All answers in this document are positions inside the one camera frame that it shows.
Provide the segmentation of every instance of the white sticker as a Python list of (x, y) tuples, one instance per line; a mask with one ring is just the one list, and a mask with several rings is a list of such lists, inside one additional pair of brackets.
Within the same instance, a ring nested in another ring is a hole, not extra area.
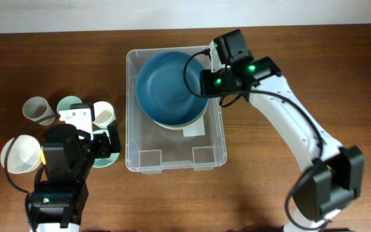
[(184, 137), (193, 137), (201, 135), (205, 135), (203, 117), (200, 117), (200, 119), (198, 119), (193, 125), (183, 129)]

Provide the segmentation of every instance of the cup rim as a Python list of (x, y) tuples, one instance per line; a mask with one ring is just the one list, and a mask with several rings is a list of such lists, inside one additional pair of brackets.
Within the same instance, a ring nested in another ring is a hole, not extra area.
[[(105, 104), (107, 104), (107, 105), (109, 106), (109, 108), (106, 108), (106, 109), (104, 109), (104, 110), (110, 112), (110, 113), (111, 113), (111, 117), (110, 117), (109, 119), (107, 119), (107, 121), (105, 121), (105, 122), (100, 122), (100, 123), (95, 122), (95, 120), (97, 119), (97, 116), (100, 115), (100, 113), (97, 113), (97, 111), (95, 110), (95, 105), (96, 105), (96, 104), (98, 105), (98, 103), (99, 103), (99, 104), (104, 104), (104, 103), (105, 103)], [(109, 102), (106, 102), (106, 101), (99, 101), (99, 102), (94, 103), (93, 106), (94, 106), (94, 115), (95, 115), (95, 119), (94, 119), (93, 123), (94, 123), (95, 125), (97, 125), (97, 126), (109, 122), (109, 121), (110, 121), (110, 120), (115, 116), (114, 107), (113, 107), (113, 105), (112, 105), (111, 103), (109, 103)]]
[(80, 103), (82, 103), (82, 100), (81, 100), (79, 97), (74, 96), (74, 95), (70, 95), (70, 96), (63, 97), (63, 98), (58, 102), (58, 104), (57, 104), (57, 108), (56, 108), (57, 113), (59, 112), (59, 111), (58, 111), (58, 107), (59, 107), (60, 103), (61, 103), (63, 100), (65, 100), (66, 98), (68, 98), (68, 97), (76, 97), (76, 98), (80, 101)]
[[(28, 169), (25, 169), (25, 170), (22, 170), (22, 171), (10, 171), (10, 169), (7, 168), (9, 173), (13, 173), (13, 174), (28, 173), (28, 172), (33, 171), (33, 170), (36, 169), (36, 168), (34, 168), (36, 164), (38, 164), (37, 167), (41, 164), (41, 145), (39, 144), (38, 140), (35, 137), (31, 136), (31, 135), (20, 135), (19, 138), (21, 138), (21, 137), (22, 138), (26, 137), (26, 138), (32, 140), (32, 142), (34, 142), (35, 145), (38, 144), (38, 146), (39, 146), (38, 157), (35, 160), (35, 162)], [(3, 148), (2, 148), (2, 150), (0, 152), (0, 161), (1, 161), (1, 165), (2, 165), (3, 168), (4, 168), (4, 161), (5, 161), (5, 156), (6, 156), (6, 151), (4, 151), (4, 150), (5, 150), (5, 148), (8, 149), (8, 146), (12, 142), (13, 139), (14, 138), (11, 138), (10, 140), (8, 140), (8, 142), (5, 143), (5, 145), (3, 146)]]
[[(26, 103), (28, 103), (30, 100), (32, 100), (32, 99), (42, 99), (43, 101), (44, 101), (44, 103), (45, 103), (45, 105), (46, 105), (46, 108), (45, 108), (45, 111), (44, 111), (44, 113), (42, 113), (40, 116), (38, 116), (38, 117), (29, 117), (29, 116), (27, 116), (27, 115), (25, 115), (25, 112), (24, 112), (24, 109), (25, 109), (25, 105), (26, 105)], [(26, 102), (23, 104), (23, 115), (24, 115), (24, 117), (26, 117), (27, 119), (38, 119), (38, 118), (40, 118), (41, 116), (43, 116), (47, 111), (48, 111), (48, 108), (50, 107), (50, 105), (48, 104), (48, 101), (44, 98), (44, 97), (39, 97), (39, 96), (36, 96), (36, 97), (31, 97), (30, 99), (28, 99), (28, 100), (26, 100)]]

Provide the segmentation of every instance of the wooden surface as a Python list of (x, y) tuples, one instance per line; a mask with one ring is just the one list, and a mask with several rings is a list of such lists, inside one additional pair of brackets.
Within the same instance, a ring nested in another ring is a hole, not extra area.
[[(0, 35), (0, 151), (30, 121), (30, 97), (53, 108), (67, 95), (111, 102), (125, 141), (126, 54), (135, 48), (208, 44), (231, 29)], [(371, 231), (371, 25), (243, 28), (256, 57), (271, 56), (314, 118), (345, 146), (366, 155), (362, 196), (331, 226)], [(223, 110), (228, 160), (212, 171), (158, 175), (127, 170), (124, 154), (92, 169), (81, 231), (227, 231), (281, 226), (284, 198), (300, 172), (267, 119), (239, 101)], [(41, 142), (46, 127), (29, 134)], [(33, 174), (12, 175), (32, 190)], [(0, 164), (0, 231), (28, 231), (24, 194)]]

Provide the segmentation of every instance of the clear plastic bin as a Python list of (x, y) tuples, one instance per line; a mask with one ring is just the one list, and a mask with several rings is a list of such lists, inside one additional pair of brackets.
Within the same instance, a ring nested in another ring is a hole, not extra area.
[[(190, 55), (206, 46), (132, 50), (127, 54), (126, 166), (144, 174), (161, 173), (165, 169), (194, 168), (211, 170), (225, 164), (223, 118), (219, 99), (209, 99), (204, 114), (205, 135), (185, 137), (183, 130), (169, 130), (152, 121), (141, 110), (135, 84), (142, 65), (153, 56), (166, 51)], [(205, 68), (208, 56), (196, 57)]]

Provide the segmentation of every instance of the white cup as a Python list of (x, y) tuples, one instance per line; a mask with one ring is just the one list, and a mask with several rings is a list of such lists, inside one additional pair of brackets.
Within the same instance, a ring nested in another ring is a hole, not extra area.
[[(4, 167), (6, 151), (14, 138), (10, 139), (1, 151), (1, 165)], [(41, 147), (37, 139), (29, 135), (21, 135), (11, 148), (8, 155), (8, 171), (14, 174), (28, 173), (41, 164)]]
[(82, 103), (81, 99), (79, 99), (78, 97), (76, 96), (65, 97), (58, 102), (57, 113), (59, 113), (60, 110), (69, 110), (72, 104), (77, 103)]
[[(23, 115), (32, 121), (38, 121), (43, 117), (53, 115), (54, 111), (48, 102), (42, 97), (32, 97), (28, 99), (23, 106)], [(40, 122), (40, 125), (49, 126), (55, 121), (55, 118)]]
[(106, 130), (107, 126), (115, 120), (114, 108), (108, 102), (96, 102), (94, 103), (94, 116), (94, 125)]

